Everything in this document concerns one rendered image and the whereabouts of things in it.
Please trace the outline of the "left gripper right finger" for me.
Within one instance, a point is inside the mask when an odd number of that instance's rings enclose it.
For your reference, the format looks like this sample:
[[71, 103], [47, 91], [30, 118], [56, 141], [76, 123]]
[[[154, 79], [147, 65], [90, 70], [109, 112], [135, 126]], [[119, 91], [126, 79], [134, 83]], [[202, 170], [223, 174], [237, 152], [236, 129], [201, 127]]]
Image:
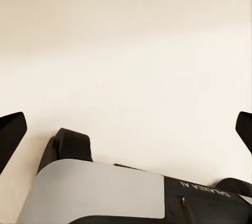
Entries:
[[241, 111], [238, 115], [235, 129], [252, 154], [252, 113]]

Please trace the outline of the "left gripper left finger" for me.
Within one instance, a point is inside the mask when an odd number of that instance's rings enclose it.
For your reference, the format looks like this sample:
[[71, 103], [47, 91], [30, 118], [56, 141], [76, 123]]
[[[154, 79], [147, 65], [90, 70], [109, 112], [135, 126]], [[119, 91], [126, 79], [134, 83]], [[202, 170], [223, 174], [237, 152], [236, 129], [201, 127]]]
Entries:
[[27, 133], [22, 111], [0, 117], [0, 174]]

